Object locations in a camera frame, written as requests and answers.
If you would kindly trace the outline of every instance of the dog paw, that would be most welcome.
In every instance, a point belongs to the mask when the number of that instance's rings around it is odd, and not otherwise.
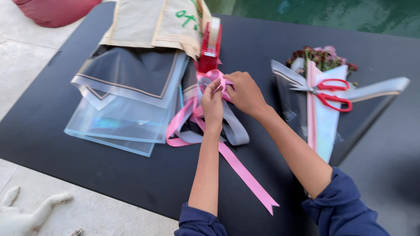
[[[83,229],[79,229],[74,231],[70,236],[82,236],[83,235]]]
[[[11,187],[4,196],[1,207],[10,207],[19,195],[21,188],[19,186]]]
[[[73,196],[69,193],[65,193],[65,194],[52,195],[49,197],[49,199],[54,205],[57,205],[60,203],[67,203],[71,201],[73,199]]]

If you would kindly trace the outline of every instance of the red cushion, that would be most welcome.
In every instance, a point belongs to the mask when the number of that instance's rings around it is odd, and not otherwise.
[[[102,0],[13,0],[13,2],[36,24],[55,28],[79,20]]]

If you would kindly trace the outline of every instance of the scissor handle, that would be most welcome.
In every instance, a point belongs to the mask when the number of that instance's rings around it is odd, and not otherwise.
[[[332,108],[334,110],[337,110],[337,111],[340,111],[340,112],[349,112],[349,111],[351,111],[353,109],[353,104],[348,99],[340,98],[340,97],[337,97],[337,96],[331,96],[331,95],[328,95],[328,94],[325,94],[325,93],[319,93],[316,96],[319,98],[319,100],[321,100],[321,102],[325,106],[327,106],[329,108]],[[345,109],[336,108],[336,107],[330,105],[327,102],[327,100],[333,101],[333,102],[341,102],[341,103],[347,104],[347,108],[345,108]]]
[[[339,82],[343,82],[346,86],[337,86],[337,85],[327,85],[324,84],[325,82],[328,81],[339,81]],[[350,85],[347,81],[343,80],[343,79],[324,79],[322,80],[318,85],[317,85],[318,89],[328,89],[331,91],[336,91],[336,90],[348,90],[350,88]]]

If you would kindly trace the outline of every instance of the tape roll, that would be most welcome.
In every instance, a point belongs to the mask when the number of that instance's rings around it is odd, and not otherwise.
[[[209,34],[209,41],[207,46],[210,48],[216,48],[217,39],[219,36],[220,30],[220,18],[212,17],[212,21],[210,24],[210,34]]]

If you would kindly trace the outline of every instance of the scissors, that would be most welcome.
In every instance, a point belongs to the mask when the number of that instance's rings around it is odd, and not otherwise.
[[[339,81],[339,82],[343,82],[346,86],[336,86],[336,85],[327,85],[324,84],[325,82],[328,81]],[[348,99],[345,98],[339,98],[337,96],[332,96],[332,95],[328,95],[325,93],[321,93],[321,92],[317,92],[316,90],[330,90],[330,91],[337,91],[337,90],[348,90],[350,88],[350,85],[347,81],[343,80],[343,79],[324,79],[323,81],[321,81],[317,86],[315,87],[308,87],[308,86],[304,86],[304,85],[298,85],[298,84],[290,84],[296,88],[291,88],[292,90],[297,90],[297,91],[308,91],[311,92],[313,94],[315,94],[319,100],[321,100],[321,102],[329,107],[332,108],[334,110],[340,111],[340,112],[349,112],[353,109],[353,105],[352,102],[350,102]],[[340,109],[340,108],[336,108],[334,106],[332,106],[331,104],[329,104],[327,101],[333,101],[333,102],[341,102],[344,104],[347,104],[347,108],[345,109]]]

